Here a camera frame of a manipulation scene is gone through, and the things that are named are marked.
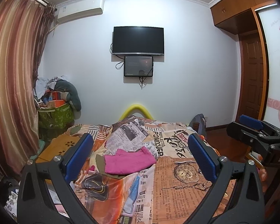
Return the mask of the right hand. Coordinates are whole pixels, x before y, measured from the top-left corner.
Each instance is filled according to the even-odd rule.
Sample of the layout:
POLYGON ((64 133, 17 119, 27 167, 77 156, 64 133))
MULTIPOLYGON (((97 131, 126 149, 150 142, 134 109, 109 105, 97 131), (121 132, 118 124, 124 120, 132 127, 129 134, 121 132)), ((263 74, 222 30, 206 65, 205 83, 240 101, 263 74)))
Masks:
POLYGON ((259 178, 262 182, 267 180, 267 170, 264 167, 259 170, 259 178))

